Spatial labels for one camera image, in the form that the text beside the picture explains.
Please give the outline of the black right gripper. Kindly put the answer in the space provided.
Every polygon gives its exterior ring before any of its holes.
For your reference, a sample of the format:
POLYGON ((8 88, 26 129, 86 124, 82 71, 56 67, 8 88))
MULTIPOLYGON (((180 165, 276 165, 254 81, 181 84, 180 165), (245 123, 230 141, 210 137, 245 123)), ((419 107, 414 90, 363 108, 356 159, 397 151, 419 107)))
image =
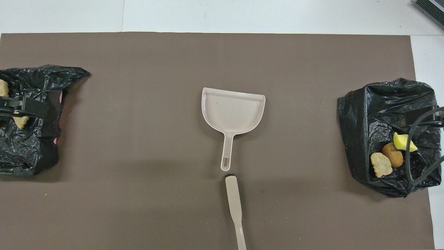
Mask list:
POLYGON ((422 120, 418 125, 419 126, 431 126, 434 127, 443 127, 444 126, 444 108, 438 107, 434 108, 419 108, 406 111, 404 113, 404 117, 402 118, 402 127, 409 127, 413 125, 413 123, 423 114, 433 110, 433 115, 427 116, 422 120))

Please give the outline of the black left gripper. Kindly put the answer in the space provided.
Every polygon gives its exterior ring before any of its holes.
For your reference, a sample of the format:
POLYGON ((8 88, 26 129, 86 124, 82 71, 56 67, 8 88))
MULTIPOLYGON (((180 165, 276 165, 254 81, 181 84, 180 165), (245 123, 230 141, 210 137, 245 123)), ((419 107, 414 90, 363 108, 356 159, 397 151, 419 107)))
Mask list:
POLYGON ((8 120, 10 117, 45 118, 49 111, 47 103, 24 97, 7 98, 0 97, 0 120, 8 120))

